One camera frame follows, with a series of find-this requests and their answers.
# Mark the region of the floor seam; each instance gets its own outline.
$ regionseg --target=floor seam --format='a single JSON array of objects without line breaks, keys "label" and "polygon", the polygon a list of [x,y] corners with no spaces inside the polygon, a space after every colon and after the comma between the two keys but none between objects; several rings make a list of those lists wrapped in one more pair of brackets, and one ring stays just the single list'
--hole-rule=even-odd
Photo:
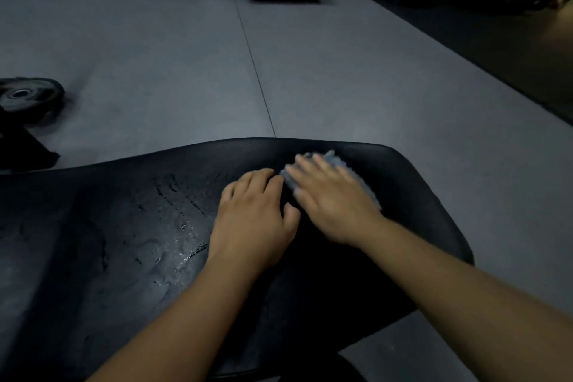
[{"label": "floor seam", "polygon": [[241,13],[239,11],[239,5],[237,4],[237,0],[233,0],[235,2],[235,9],[237,9],[237,15],[239,16],[239,22],[241,23],[241,28],[243,29],[243,36],[245,37],[245,42],[247,43],[247,48],[249,49],[249,56],[251,58],[251,62],[253,63],[254,74],[257,76],[258,88],[261,90],[262,101],[265,103],[265,108],[267,109],[267,115],[269,116],[270,128],[273,130],[273,136],[277,136],[275,132],[275,127],[273,125],[273,120],[270,117],[269,106],[267,106],[267,99],[265,98],[265,94],[262,92],[262,85],[261,79],[258,77],[257,66],[254,63],[253,52],[251,52],[249,39],[247,38],[247,32],[245,31],[245,26],[243,25],[243,19],[241,18]]}]

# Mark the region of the blue cloth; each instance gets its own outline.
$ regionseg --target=blue cloth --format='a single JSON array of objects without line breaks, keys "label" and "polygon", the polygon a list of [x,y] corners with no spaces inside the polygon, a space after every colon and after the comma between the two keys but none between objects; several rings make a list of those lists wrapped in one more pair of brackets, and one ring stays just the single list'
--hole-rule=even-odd
[{"label": "blue cloth", "polygon": [[[311,158],[312,154],[314,154],[314,153],[306,153],[306,154],[304,154],[304,156],[306,158]],[[376,206],[378,206],[378,210],[382,209],[382,207],[380,206],[380,203],[378,202],[378,199],[376,198],[376,195],[374,195],[374,192],[372,191],[372,189],[370,189],[370,187],[364,182],[364,180],[362,180],[362,178],[358,174],[356,174],[352,170],[352,168],[348,167],[348,165],[346,164],[346,162],[344,160],[342,160],[340,157],[338,157],[337,155],[334,154],[334,150],[330,150],[328,153],[323,155],[323,159],[325,161],[327,161],[327,163],[329,163],[330,166],[332,166],[332,167],[345,167],[347,169],[347,171],[350,173],[350,175],[353,176],[354,179],[358,183],[360,183],[360,185],[362,186],[362,189],[364,189],[366,191],[366,193],[368,193],[368,195],[370,195],[372,200],[376,203]],[[294,166],[296,168],[300,169],[298,164],[295,163]],[[297,189],[297,187],[298,187],[297,183],[288,174],[286,169],[283,169],[280,172],[280,175],[282,175],[284,177],[286,185],[289,187],[290,190],[294,191],[295,189]]]}]

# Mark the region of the bare forearm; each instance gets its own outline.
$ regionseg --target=bare forearm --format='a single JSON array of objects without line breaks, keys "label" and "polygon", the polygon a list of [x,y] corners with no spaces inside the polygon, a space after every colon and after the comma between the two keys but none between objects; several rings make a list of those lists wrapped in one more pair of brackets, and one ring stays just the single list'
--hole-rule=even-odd
[{"label": "bare forearm", "polygon": [[360,242],[480,380],[571,379],[569,316],[391,221],[381,220]]},{"label": "bare forearm", "polygon": [[89,381],[203,381],[255,278],[233,263],[207,263],[193,285]]}]

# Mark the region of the microfiber cloth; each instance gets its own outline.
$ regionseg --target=microfiber cloth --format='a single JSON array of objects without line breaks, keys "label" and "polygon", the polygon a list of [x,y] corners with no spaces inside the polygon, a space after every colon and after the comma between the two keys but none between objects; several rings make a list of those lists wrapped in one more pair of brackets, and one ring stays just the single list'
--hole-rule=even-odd
[{"label": "microfiber cloth", "polygon": [[[314,153],[306,153],[306,154],[304,154],[304,156],[305,156],[305,158],[310,159],[310,158],[312,158],[312,154],[314,154]],[[372,189],[370,189],[370,187],[364,182],[364,180],[362,180],[362,178],[358,174],[356,174],[352,170],[352,168],[348,167],[348,165],[346,164],[346,162],[344,160],[342,160],[340,157],[338,157],[337,155],[334,154],[334,150],[330,150],[328,153],[323,155],[323,159],[327,163],[329,163],[330,166],[332,166],[333,168],[336,168],[336,167],[346,168],[346,170],[350,173],[350,175],[353,176],[354,179],[358,183],[360,183],[360,185],[362,186],[362,189],[364,189],[366,191],[366,193],[368,193],[368,195],[370,195],[372,200],[376,203],[378,210],[382,209],[382,207],[380,206],[380,203],[378,202],[378,199],[376,198],[376,195],[374,195],[374,192],[372,191]],[[300,167],[298,166],[297,163],[295,163],[294,166],[300,169]],[[292,179],[292,177],[288,174],[287,170],[283,169],[280,172],[280,175],[282,175],[283,178],[285,179],[285,183],[288,186],[288,188],[294,192],[294,190],[297,189],[298,185]]]}]

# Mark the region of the person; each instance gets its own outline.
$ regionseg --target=person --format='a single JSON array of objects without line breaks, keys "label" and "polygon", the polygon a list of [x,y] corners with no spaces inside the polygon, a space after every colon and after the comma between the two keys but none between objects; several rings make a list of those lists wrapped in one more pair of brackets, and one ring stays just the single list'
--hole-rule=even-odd
[{"label": "person", "polygon": [[[332,241],[364,251],[415,302],[481,381],[573,380],[573,320],[386,219],[344,168],[319,154],[287,167],[295,198]],[[222,192],[195,282],[90,382],[204,381],[257,277],[283,255],[300,212],[280,211],[283,178],[244,174]]]}]

